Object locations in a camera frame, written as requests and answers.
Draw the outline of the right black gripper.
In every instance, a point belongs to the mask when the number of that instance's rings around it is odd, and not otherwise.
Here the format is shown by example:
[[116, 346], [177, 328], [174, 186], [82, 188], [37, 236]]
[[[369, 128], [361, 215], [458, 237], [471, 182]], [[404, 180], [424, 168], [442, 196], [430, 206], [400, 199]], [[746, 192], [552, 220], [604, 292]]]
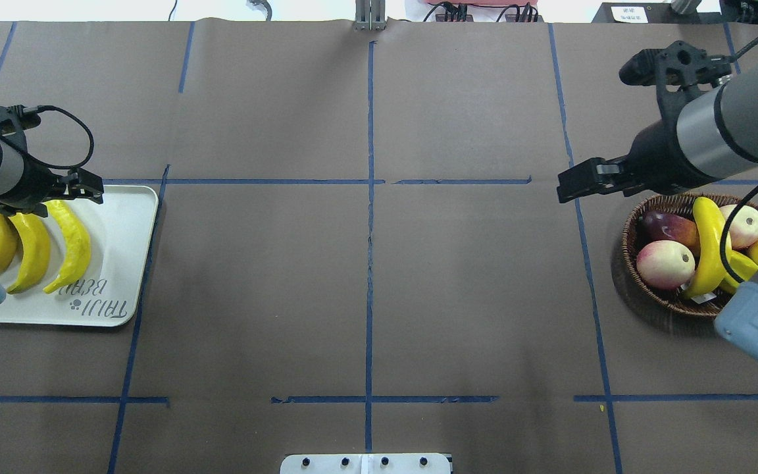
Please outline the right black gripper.
[[706, 175], [689, 162], [676, 133], [661, 120], [638, 132], [626, 157], [589, 158], [557, 178], [560, 203], [617, 192], [625, 197], [643, 191], [673, 196], [706, 184]]

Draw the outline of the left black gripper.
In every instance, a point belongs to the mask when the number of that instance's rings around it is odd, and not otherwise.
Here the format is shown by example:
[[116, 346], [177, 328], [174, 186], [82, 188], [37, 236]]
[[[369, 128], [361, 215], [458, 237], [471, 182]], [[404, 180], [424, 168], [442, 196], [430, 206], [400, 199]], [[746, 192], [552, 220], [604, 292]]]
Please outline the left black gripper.
[[29, 162], [15, 186], [0, 195], [0, 214], [49, 216], [45, 202], [51, 200], [103, 201], [103, 179], [84, 169], [69, 170], [66, 175], [51, 173], [45, 166]]

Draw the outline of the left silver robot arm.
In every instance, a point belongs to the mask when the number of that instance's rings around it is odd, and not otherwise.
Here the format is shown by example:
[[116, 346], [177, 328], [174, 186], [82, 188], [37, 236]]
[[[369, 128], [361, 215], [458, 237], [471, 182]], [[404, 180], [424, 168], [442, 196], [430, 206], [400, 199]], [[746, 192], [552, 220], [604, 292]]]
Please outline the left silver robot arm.
[[25, 129], [39, 126], [39, 121], [19, 118], [0, 107], [0, 217], [34, 214], [45, 218], [52, 201], [103, 203], [103, 179], [82, 168], [92, 158], [92, 132], [75, 116], [71, 119], [86, 132], [87, 156], [76, 165], [46, 164], [29, 153], [24, 134]]

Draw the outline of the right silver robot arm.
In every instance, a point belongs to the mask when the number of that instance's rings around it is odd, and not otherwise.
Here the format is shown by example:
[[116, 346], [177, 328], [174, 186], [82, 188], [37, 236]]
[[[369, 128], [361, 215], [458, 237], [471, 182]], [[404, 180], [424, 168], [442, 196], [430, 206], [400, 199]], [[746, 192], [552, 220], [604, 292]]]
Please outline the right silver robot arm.
[[[627, 154], [563, 171], [559, 201], [647, 190], [673, 196], [757, 167], [758, 65], [733, 77], [737, 59], [682, 40], [635, 54], [620, 69], [620, 81], [655, 87], [661, 120], [638, 133]], [[758, 361], [758, 273], [741, 283], [714, 325]]]

